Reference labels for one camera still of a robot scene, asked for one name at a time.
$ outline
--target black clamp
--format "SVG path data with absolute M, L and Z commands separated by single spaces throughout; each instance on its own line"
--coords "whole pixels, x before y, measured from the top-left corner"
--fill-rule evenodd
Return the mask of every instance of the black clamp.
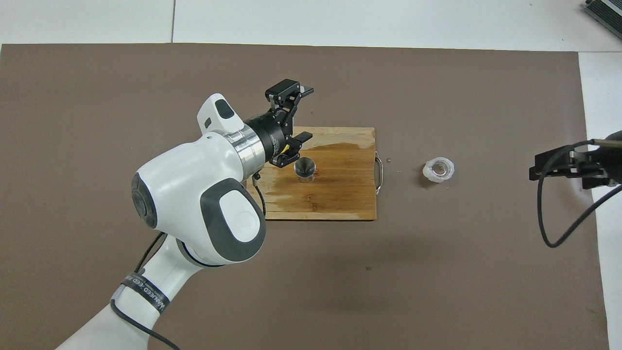
M 563 151 L 550 165 L 547 177 L 580 177 L 583 189 L 611 187 L 622 183 L 622 130 L 609 135 L 605 140 L 591 141 L 589 144 L 601 147 L 594 151 L 579 152 L 563 146 L 537 154 L 534 166 L 529 168 L 529 179 L 538 181 L 548 160 Z
M 289 146 L 281 154 L 271 159 L 270 163 L 278 168 L 283 168 L 298 160 L 302 144 L 313 137 L 313 134 L 306 131 L 292 137 L 294 115 L 298 110 L 298 103 L 300 99 L 312 93 L 313 88 L 305 87 L 291 79 L 285 79 L 266 90 L 266 99 L 270 102 L 272 118 L 279 124 L 285 136 L 285 143 Z
M 145 276 L 132 272 L 123 279 L 119 288 L 114 292 L 112 300 L 116 300 L 121 294 L 124 287 L 138 293 L 151 306 L 153 306 L 160 314 L 164 312 L 170 304 L 169 298 L 155 284 L 149 281 Z

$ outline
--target cutting board handle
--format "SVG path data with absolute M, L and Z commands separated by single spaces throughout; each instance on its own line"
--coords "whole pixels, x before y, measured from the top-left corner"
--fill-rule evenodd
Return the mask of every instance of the cutting board handle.
M 380 160 L 380 156 L 378 156 L 378 151 L 376 151 L 376 158 L 374 159 L 374 162 L 378 163 L 378 168 L 380 169 L 380 178 L 378 179 L 379 182 L 376 185 L 376 196 L 377 196 L 380 193 L 380 187 L 383 186 L 383 177 L 384 177 L 383 161 Z

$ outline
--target stainless steel cup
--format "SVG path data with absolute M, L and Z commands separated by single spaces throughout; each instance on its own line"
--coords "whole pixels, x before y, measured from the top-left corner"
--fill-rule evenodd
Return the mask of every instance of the stainless steel cup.
M 294 163 L 294 172 L 298 175 L 298 181 L 306 184 L 313 181 L 315 174 L 315 162 L 308 157 L 302 157 Z

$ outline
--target brown surface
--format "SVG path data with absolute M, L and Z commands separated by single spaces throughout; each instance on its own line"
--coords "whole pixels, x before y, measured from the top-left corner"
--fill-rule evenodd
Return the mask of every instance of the brown surface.
M 313 138 L 300 150 L 315 162 L 315 178 L 302 184 L 294 167 L 267 164 L 259 188 L 269 220 L 376 220 L 374 128 L 295 126 Z M 257 203 L 257 192 L 250 191 Z
M 527 180 L 585 138 L 576 53 L 200 44 L 2 46 L 2 348 L 54 348 L 107 303 L 154 236 L 132 175 L 200 136 L 209 94 L 250 117 L 286 77 L 316 91 L 297 125 L 376 129 L 378 219 L 268 222 L 156 330 L 183 349 L 607 348 L 595 220 L 547 248 Z M 419 175 L 435 156 L 457 169 L 440 185 Z M 552 234 L 589 203 L 551 179 Z

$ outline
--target black cable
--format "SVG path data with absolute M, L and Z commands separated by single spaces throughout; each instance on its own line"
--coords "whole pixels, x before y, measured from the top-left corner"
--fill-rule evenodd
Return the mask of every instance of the black cable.
M 136 269 L 134 270 L 135 273 L 138 273 L 138 271 L 141 270 L 142 264 L 147 259 L 147 256 L 149 256 L 149 253 L 154 248 L 154 246 L 156 245 L 157 241 L 160 240 L 161 237 L 165 237 L 165 236 L 166 236 L 166 234 L 164 232 L 160 232 L 158 234 L 158 236 L 155 237 L 153 242 L 151 242 L 149 248 L 147 248 L 147 250 L 145 251 L 145 254 L 142 255 L 141 261 L 138 263 L 138 265 L 136 266 Z M 134 326 L 134 327 L 136 327 L 138 329 L 140 329 L 141 331 L 147 333 L 148 335 L 158 339 L 159 341 L 163 342 L 164 344 L 170 346 L 172 349 L 179 350 L 179 347 L 177 347 L 177 345 L 175 345 L 172 341 L 166 339 L 164 336 L 162 336 L 162 335 L 158 334 L 157 332 L 155 332 L 155 331 L 153 331 L 153 330 L 143 326 L 142 324 L 138 323 L 133 318 L 131 318 L 128 315 L 124 314 L 123 311 L 119 310 L 119 308 L 114 304 L 114 299 L 110 299 L 110 308 L 114 311 L 114 313 L 117 316 L 119 316 L 121 319 L 125 320 L 125 322 L 131 324 L 132 326 Z
M 553 154 L 553 156 L 551 156 L 549 158 L 549 160 L 545 163 L 544 167 L 542 168 L 542 172 L 540 173 L 540 178 L 538 179 L 538 190 L 537 190 L 538 225 L 540 226 L 540 233 L 542 234 L 542 239 L 544 240 L 544 243 L 546 243 L 546 245 L 549 246 L 550 248 L 557 248 L 557 247 L 559 247 L 570 236 L 570 234 L 592 212 L 594 212 L 596 210 L 596 208 L 600 207 L 600 205 L 603 204 L 605 201 L 607 201 L 609 198 L 613 197 L 615 194 L 617 194 L 620 191 L 622 191 L 622 186 L 618 186 L 617 188 L 609 191 L 601 199 L 599 199 L 596 202 L 594 202 L 594 204 L 592 204 L 586 211 L 584 211 L 581 214 L 581 216 L 579 216 L 579 218 L 577 218 L 575 220 L 575 222 L 572 225 L 570 225 L 570 227 L 566 230 L 566 232 L 564 232 L 564 234 L 555 243 L 551 243 L 549 241 L 549 238 L 547 237 L 546 231 L 544 230 L 544 221 L 542 219 L 542 185 L 544 184 L 544 178 L 549 173 L 550 168 L 553 165 L 553 163 L 556 160 L 558 160 L 561 157 L 561 155 L 563 155 L 564 153 L 568 153 L 568 152 L 572 151 L 573 149 L 575 149 L 575 148 L 577 148 L 579 146 L 584 146 L 586 144 L 594 144 L 594 140 L 587 140 L 587 141 L 577 142 L 575 144 L 571 144 L 570 146 L 564 147 L 563 149 L 559 150 L 557 153 Z
M 255 189 L 257 190 L 257 194 L 259 194 L 259 198 L 261 198 L 261 209 L 264 212 L 264 216 L 266 216 L 266 201 L 264 200 L 264 196 L 261 194 L 259 186 L 255 186 Z
M 163 235 L 165 235 L 164 232 L 160 232 L 158 234 L 158 236 L 155 237 L 154 241 L 151 242 L 151 245 L 149 246 L 149 248 L 147 248 L 147 250 L 145 251 L 145 254 L 142 255 L 141 261 L 138 262 L 138 265 L 136 266 L 136 268 L 134 269 L 134 272 L 138 273 L 138 271 L 141 270 L 142 264 L 145 262 L 145 259 L 147 258 L 147 256 L 149 255 L 149 253 L 151 252 L 151 250 L 154 248 L 154 246 L 156 245 L 157 241 L 160 239 L 160 237 L 162 237 Z
M 261 199 L 261 208 L 264 212 L 264 216 L 266 216 L 266 200 L 264 199 L 264 196 L 261 194 L 261 191 L 259 190 L 259 186 L 257 185 L 257 182 L 259 181 L 260 178 L 261 178 L 261 175 L 259 175 L 259 171 L 253 174 L 253 186 L 257 190 L 257 194 L 259 194 L 259 198 Z
M 163 336 L 159 335 L 158 333 L 154 332 L 153 330 L 143 326 L 142 324 L 134 321 L 134 319 L 132 319 L 128 315 L 124 314 L 123 311 L 119 310 L 119 308 L 114 304 L 114 299 L 110 300 L 110 307 L 113 309 L 114 313 L 117 314 L 117 316 L 119 316 L 120 318 L 125 320 L 127 323 L 129 323 L 132 326 L 140 329 L 141 331 L 147 333 L 148 335 L 158 339 L 159 341 L 163 342 L 164 344 L 170 346 L 172 349 L 179 350 L 177 345 L 175 345 L 172 341 L 166 339 L 165 337 L 163 337 Z

